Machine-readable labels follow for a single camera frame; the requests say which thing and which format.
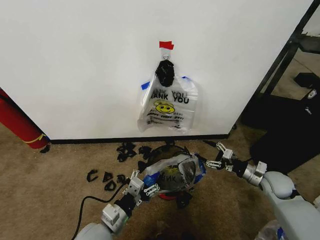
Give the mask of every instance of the yellow band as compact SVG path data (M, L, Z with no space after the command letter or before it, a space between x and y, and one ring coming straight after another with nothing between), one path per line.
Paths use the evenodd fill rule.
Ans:
M23 141L24 143L26 143L26 144L32 144L32 143L34 143L35 141L40 141L43 137L46 137L47 135L45 135L45 134L41 134L40 136L38 136L35 140L32 140L32 141Z

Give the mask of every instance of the white wall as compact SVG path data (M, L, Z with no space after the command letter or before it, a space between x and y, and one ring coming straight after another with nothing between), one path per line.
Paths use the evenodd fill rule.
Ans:
M137 128L140 85L173 41L200 88L189 134L227 134L311 2L1 1L0 86L51 139L178 135Z
M305 25L303 33L309 36L320 37L320 6Z

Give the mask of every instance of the red tape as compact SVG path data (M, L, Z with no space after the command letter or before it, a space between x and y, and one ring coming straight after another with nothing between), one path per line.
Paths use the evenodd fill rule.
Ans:
M172 44L172 41L159 41L159 48L172 50L174 49L174 46L175 45Z

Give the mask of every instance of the smiley face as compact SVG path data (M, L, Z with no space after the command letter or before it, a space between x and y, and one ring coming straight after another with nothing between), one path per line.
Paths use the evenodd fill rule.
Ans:
M170 102L158 100L154 102L155 109L162 114L172 114L175 109L174 106Z

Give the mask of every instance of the blue tape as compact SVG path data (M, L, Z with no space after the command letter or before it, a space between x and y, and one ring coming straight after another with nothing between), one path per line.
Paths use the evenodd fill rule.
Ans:
M157 179L160 175L160 172L156 172L153 175L147 175L144 177L143 182L147 187L150 187L151 185L155 184L157 182Z
M146 83L144 83L144 84L142 84L142 85L141 85L142 90L147 89L147 88L149 87L149 85L150 85L150 82L149 82L149 81L146 82Z

